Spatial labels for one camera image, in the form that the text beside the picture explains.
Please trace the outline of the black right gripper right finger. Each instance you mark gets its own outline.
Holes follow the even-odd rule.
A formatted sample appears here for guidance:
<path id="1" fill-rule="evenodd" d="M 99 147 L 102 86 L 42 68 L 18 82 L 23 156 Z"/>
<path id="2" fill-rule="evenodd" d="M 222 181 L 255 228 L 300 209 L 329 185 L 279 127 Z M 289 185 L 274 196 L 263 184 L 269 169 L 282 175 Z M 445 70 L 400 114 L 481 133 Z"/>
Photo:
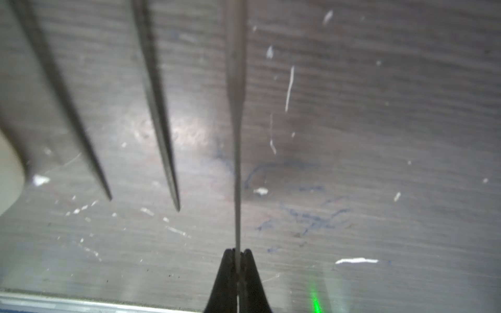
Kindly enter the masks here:
<path id="1" fill-rule="evenodd" d="M 273 312 L 267 301 L 257 265 L 250 249 L 246 249 L 241 253 L 238 296 L 239 312 Z"/>

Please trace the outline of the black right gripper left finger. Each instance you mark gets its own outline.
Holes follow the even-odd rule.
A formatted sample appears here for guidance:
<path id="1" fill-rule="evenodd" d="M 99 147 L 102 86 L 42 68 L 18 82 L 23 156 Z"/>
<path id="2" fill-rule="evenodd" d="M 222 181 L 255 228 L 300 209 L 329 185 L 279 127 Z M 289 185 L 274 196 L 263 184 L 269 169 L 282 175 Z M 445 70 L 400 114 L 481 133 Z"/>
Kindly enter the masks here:
<path id="1" fill-rule="evenodd" d="M 226 249 L 204 313 L 237 313 L 235 249 Z"/>

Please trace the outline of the file with yellow handle seven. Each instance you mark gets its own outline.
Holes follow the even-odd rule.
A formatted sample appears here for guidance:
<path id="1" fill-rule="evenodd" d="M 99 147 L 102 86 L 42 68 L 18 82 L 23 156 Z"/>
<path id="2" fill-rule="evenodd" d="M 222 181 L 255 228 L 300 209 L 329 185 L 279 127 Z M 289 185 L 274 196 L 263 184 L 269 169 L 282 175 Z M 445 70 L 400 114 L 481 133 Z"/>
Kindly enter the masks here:
<path id="1" fill-rule="evenodd" d="M 74 100 L 61 75 L 48 41 L 31 11 L 29 1 L 2 1 L 1 7 L 5 10 L 13 28 L 16 30 L 23 49 L 26 51 L 41 82 L 56 103 L 56 108 L 65 121 L 73 142 L 81 152 L 89 171 L 108 200 L 112 200 L 112 191 L 100 165 L 99 158 L 93 149 L 91 140 L 87 137 L 86 129 L 78 115 Z"/>

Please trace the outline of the file with yellow handle six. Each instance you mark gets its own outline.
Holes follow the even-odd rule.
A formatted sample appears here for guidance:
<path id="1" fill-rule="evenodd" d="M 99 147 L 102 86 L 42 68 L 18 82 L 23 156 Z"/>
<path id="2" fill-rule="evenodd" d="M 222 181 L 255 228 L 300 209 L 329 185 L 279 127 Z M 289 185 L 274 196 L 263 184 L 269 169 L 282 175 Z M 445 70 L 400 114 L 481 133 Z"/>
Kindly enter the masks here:
<path id="1" fill-rule="evenodd" d="M 170 134 L 168 108 L 164 97 L 162 79 L 158 71 L 150 10 L 147 1 L 129 1 L 130 27 L 136 45 L 136 57 L 142 85 L 150 110 L 166 182 L 177 212 L 181 211 L 180 192 L 176 177 L 174 149 Z"/>

